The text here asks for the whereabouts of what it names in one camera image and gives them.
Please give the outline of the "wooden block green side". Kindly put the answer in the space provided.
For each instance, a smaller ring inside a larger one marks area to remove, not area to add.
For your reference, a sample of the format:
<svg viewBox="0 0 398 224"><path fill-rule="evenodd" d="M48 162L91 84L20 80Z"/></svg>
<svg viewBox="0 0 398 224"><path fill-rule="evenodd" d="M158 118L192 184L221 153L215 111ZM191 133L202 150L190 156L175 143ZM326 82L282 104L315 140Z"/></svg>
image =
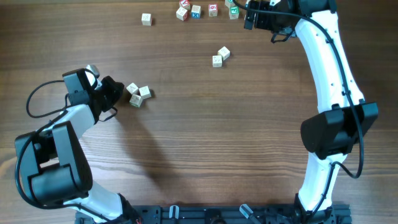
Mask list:
<svg viewBox="0 0 398 224"><path fill-rule="evenodd" d="M136 95L139 92L139 87L135 83L131 83L126 87L126 90L131 94L131 95Z"/></svg>

